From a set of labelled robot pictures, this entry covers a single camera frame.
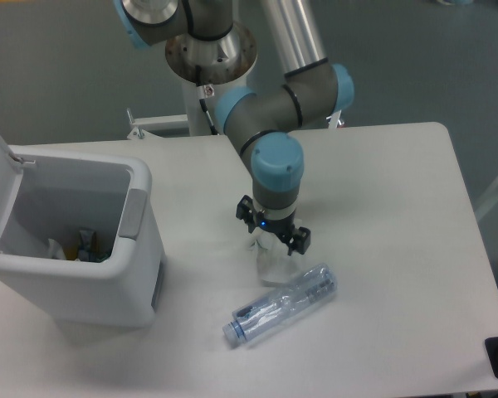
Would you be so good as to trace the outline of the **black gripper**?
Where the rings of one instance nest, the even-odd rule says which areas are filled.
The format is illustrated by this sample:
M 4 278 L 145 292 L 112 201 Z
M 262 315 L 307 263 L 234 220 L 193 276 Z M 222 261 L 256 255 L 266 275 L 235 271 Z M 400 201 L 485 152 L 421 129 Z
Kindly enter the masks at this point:
M 288 255 L 294 252 L 304 255 L 310 247 L 311 231 L 303 226 L 295 227 L 293 206 L 271 209 L 259 202 L 253 202 L 248 195 L 244 195 L 237 204 L 236 218 L 245 223 L 249 234 L 252 234 L 256 228 L 260 228 L 275 235 L 287 246 Z

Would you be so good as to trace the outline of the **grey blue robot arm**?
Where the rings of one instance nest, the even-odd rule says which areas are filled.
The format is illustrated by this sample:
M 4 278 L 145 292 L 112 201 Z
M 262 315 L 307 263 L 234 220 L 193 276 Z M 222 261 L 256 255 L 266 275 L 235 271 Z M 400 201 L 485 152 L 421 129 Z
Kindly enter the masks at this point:
M 226 135 L 250 173 L 252 194 L 237 204 L 237 218 L 304 254 L 310 231 L 294 223 L 304 155 L 291 132 L 349 107 L 354 84 L 328 61 L 307 1 L 265 1 L 262 8 L 285 78 L 268 96 L 236 85 L 255 65 L 257 48 L 232 2 L 115 2 L 135 46 L 164 44 L 170 69 L 196 90 L 207 131 Z

